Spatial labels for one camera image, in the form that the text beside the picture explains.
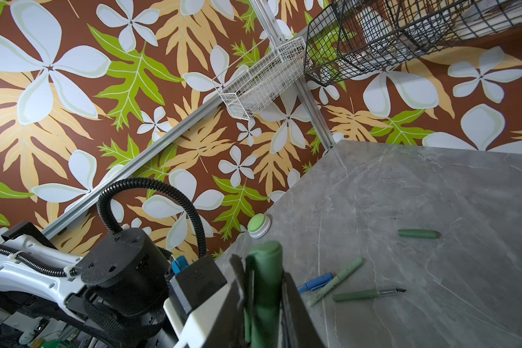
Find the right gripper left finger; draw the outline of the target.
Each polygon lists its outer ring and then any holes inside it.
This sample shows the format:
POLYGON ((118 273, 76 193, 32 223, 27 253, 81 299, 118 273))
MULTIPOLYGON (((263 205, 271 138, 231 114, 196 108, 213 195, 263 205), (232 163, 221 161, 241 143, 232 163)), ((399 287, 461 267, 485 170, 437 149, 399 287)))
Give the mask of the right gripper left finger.
POLYGON ((245 273, 242 258, 232 255, 229 259, 234 280, 228 294, 219 301, 222 308, 215 314, 203 347, 246 347, 244 336, 244 307, 246 302, 245 273))

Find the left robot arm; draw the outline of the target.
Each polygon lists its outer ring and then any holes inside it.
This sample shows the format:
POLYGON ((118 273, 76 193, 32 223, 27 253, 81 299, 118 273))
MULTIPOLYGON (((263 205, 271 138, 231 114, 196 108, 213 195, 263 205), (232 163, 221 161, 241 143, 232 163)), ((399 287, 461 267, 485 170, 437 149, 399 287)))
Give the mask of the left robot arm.
POLYGON ((133 188, 159 192, 179 205, 200 257, 207 254, 204 223, 187 195, 152 178, 125 178, 100 194, 97 210, 108 232, 86 256, 66 254, 27 234, 18 236, 17 247, 0 244, 0 294, 7 303, 23 309, 15 295, 34 296, 31 313, 64 321, 109 347, 137 347, 162 332, 171 255, 142 229, 124 229, 111 208, 117 194, 133 188))

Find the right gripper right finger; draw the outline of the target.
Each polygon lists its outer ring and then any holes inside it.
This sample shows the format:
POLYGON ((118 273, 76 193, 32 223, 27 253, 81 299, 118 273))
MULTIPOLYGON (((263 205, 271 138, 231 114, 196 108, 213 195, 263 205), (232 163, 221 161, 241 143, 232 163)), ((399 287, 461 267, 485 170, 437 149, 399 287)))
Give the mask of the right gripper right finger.
POLYGON ((280 347, 324 347, 290 273, 281 282, 280 347))

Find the blue pen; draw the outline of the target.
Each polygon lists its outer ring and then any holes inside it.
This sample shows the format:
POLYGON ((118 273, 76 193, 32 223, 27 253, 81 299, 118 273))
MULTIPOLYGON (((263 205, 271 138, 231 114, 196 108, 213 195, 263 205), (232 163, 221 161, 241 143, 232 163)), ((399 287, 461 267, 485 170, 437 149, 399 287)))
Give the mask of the blue pen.
POLYGON ((317 289, 320 289, 324 287, 326 284, 328 284, 333 279, 333 273, 325 273, 323 275, 320 275, 317 278, 314 278, 300 287, 297 288, 299 293, 304 293, 306 291, 315 291, 317 289))

